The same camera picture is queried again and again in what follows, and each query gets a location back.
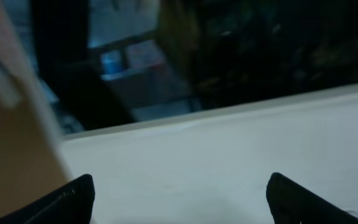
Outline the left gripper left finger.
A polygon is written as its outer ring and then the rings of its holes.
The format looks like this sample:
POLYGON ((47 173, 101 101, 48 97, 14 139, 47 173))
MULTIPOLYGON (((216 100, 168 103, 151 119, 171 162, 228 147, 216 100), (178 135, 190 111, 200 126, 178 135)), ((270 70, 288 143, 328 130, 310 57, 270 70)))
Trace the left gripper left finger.
POLYGON ((0 218, 0 224, 89 224, 95 189, 84 174, 44 197, 0 218))

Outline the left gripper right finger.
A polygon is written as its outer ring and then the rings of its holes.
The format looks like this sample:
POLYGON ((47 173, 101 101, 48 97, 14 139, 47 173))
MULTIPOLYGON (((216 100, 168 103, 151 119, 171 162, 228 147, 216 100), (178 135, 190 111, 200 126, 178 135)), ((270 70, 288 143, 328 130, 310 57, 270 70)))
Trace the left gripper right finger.
POLYGON ((358 224, 357 217, 278 172, 270 176, 266 199, 275 224, 358 224))

